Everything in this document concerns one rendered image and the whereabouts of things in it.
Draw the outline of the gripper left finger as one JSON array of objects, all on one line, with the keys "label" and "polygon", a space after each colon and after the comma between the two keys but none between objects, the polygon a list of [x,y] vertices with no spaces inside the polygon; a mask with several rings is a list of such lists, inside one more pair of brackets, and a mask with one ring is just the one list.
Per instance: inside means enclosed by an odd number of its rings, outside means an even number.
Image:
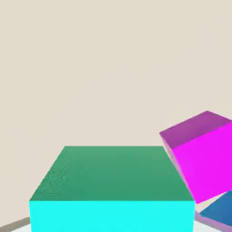
[{"label": "gripper left finger", "polygon": [[25,217],[23,219],[20,219],[18,221],[0,227],[0,232],[12,232],[28,224],[30,224],[30,217]]}]

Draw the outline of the small cyan cube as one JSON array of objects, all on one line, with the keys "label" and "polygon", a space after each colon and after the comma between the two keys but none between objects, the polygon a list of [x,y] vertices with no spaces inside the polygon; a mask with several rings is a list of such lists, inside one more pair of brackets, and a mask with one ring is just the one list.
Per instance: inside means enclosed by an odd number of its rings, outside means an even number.
[{"label": "small cyan cube", "polygon": [[66,146],[29,201],[31,232],[193,232],[162,146]]}]

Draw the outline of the small blue cube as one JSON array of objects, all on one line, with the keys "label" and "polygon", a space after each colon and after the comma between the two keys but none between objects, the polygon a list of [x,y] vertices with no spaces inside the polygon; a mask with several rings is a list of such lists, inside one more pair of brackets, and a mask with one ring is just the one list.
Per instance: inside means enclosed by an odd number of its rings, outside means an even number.
[{"label": "small blue cube", "polygon": [[200,212],[200,215],[227,226],[232,226],[232,190],[206,207]]}]

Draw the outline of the small magenta cube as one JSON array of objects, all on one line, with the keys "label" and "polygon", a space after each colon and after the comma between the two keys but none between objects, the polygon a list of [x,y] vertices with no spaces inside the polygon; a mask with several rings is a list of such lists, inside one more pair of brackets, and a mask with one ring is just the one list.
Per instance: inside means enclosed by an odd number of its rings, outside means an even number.
[{"label": "small magenta cube", "polygon": [[196,203],[232,190],[232,120],[204,111],[160,136]]}]

